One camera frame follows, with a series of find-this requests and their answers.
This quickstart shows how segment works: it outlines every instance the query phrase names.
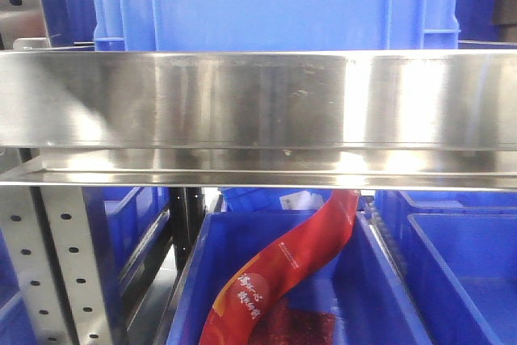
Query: white label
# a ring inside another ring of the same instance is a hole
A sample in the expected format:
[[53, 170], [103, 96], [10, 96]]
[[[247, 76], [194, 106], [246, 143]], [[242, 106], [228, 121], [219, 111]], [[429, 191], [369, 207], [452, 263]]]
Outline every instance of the white label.
[[280, 203], [284, 210], [318, 210], [325, 201], [321, 194], [304, 190], [280, 197]]

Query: shelving rack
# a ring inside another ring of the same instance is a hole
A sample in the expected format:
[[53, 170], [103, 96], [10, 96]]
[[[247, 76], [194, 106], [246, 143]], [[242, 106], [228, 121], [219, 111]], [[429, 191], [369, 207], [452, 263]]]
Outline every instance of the shelving rack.
[[[2, 228], [55, 284], [29, 297], [58, 306], [40, 337], [127, 341], [99, 185], [515, 190], [515, 69], [513, 50], [0, 53]], [[200, 221], [177, 222], [187, 251]]]

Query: metal frame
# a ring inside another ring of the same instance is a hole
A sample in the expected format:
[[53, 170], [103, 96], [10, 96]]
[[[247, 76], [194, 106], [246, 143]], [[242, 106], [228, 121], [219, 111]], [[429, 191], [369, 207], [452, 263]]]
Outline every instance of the metal frame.
[[0, 0], [4, 48], [72, 46], [71, 31], [66, 0]]
[[[23, 161], [0, 153], [0, 170]], [[38, 344], [78, 343], [56, 251], [37, 187], [0, 187], [0, 226]]]
[[[40, 149], [0, 174], [19, 185], [0, 193], [41, 186], [52, 238], [39, 239], [49, 252], [53, 241], [63, 272], [56, 303], [69, 301], [80, 345], [124, 344], [95, 185], [183, 187], [171, 189], [180, 270], [203, 219], [186, 186], [517, 190], [515, 69], [513, 50], [0, 53], [0, 146]], [[132, 339], [170, 293], [160, 279], [130, 320]]]
[[42, 187], [81, 345], [127, 343], [102, 190]]

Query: stainless steel shelf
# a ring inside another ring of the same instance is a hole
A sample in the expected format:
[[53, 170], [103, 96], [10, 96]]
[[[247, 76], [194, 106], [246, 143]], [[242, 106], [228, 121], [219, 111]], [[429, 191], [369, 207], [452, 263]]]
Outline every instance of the stainless steel shelf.
[[517, 51], [0, 53], [0, 184], [517, 189]]

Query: red snack bag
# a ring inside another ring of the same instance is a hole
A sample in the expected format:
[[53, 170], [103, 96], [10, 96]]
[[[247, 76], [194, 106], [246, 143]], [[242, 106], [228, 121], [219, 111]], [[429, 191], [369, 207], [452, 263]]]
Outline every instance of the red snack bag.
[[257, 323], [248, 345], [332, 345], [335, 322], [331, 313], [290, 309], [282, 298]]
[[357, 191], [335, 190], [307, 221], [277, 238], [237, 271], [213, 303], [200, 345], [246, 345], [260, 318], [347, 244], [358, 199]]

